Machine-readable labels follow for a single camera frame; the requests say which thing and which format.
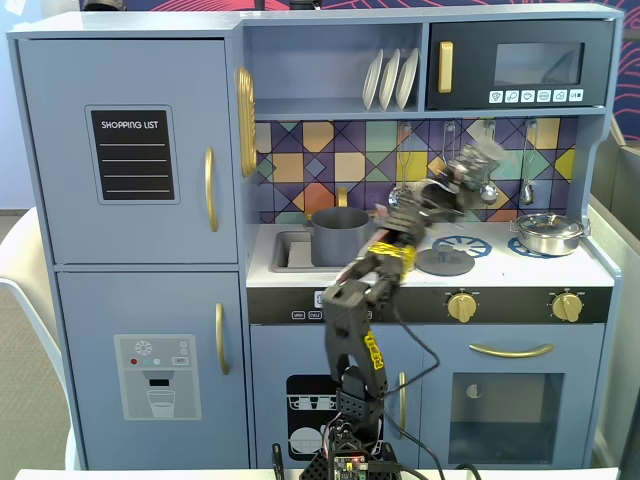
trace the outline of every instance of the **blue burner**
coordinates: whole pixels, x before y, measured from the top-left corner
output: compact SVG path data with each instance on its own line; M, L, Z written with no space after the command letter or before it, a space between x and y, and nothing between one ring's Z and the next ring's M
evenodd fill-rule
M513 237L511 240L509 240L509 243L507 243L507 247L509 247L509 250L511 250L513 253L517 253L522 257L541 258L543 260L555 258L553 255L544 255L542 253L536 253L528 250L524 245L520 243L518 237Z
M467 252L473 258L486 257L491 253L491 245L487 242L476 237L466 237L464 235L438 238L433 242L433 247L438 245L450 245L456 250Z

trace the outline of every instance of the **water dispenser panel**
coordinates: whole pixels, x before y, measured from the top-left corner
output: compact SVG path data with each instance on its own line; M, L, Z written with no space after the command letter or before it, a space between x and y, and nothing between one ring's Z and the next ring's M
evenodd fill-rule
M126 420L200 420L193 335L115 335Z

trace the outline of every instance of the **white table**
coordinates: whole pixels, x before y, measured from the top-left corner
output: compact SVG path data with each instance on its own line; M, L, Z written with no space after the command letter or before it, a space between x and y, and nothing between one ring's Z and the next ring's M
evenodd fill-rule
M287 470L286 480L298 480L302 470ZM429 480L439 480L436 470L420 470ZM480 470L482 480L616 480L617 468L590 470ZM469 471L445 470L447 480L473 480ZM273 470L136 470L65 472L20 470L16 480L274 480ZM415 477L402 474L403 480Z

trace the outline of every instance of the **oven window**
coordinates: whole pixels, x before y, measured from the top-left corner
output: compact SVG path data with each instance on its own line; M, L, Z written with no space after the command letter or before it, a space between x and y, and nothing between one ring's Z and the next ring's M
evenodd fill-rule
M501 43L496 85L574 85L580 82L582 43Z
M549 464L561 373L454 373L449 463Z

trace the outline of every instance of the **colorful tile backsplash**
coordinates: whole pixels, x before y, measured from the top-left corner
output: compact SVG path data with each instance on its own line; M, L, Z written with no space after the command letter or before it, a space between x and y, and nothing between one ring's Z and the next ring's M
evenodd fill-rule
M458 152L486 135L484 119L473 118L455 120L455 138L451 133L445 138L445 122L408 122L411 135L399 130L400 121L258 123L260 220L303 223L305 213L334 206L339 187L347 189L350 206L369 210L376 203L386 204L402 180L403 159L408 162L407 181L435 178L452 149ZM500 196L494 205L468 212L467 220L507 222L523 213L564 213L577 126L576 117L538 120L537 137L526 140L535 202L525 206L519 203L525 119L496 119L496 141L510 156L491 176Z

